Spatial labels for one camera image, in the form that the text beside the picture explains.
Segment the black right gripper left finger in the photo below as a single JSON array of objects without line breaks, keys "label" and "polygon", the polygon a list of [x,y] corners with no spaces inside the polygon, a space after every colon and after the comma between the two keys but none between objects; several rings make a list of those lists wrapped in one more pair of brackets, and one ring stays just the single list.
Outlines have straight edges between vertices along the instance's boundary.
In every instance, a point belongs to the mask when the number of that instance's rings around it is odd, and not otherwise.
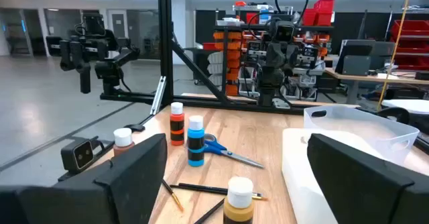
[{"label": "black right gripper left finger", "polygon": [[54,186],[2,186],[2,223],[148,223],[162,185],[166,135]]}]

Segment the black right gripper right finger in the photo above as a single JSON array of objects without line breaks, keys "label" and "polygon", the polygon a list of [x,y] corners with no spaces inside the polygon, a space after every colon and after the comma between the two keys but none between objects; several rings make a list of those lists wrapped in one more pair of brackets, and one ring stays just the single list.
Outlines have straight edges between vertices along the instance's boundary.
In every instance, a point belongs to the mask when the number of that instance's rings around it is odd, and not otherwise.
[{"label": "black right gripper right finger", "polygon": [[321,133],[308,140],[312,173],[338,223],[427,223],[428,176]]}]

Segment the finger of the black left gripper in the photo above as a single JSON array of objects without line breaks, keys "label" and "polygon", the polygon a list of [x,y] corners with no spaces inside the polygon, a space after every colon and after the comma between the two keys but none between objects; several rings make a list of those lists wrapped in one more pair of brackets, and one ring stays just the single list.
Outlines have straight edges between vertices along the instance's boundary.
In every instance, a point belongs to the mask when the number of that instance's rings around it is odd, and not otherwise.
[{"label": "finger of the black left gripper", "polygon": [[299,51],[300,51],[299,46],[294,44],[288,45],[286,50],[286,60],[287,60],[288,66],[296,65]]},{"label": "finger of the black left gripper", "polygon": [[268,44],[266,50],[266,66],[279,66],[281,64],[281,45]]}]

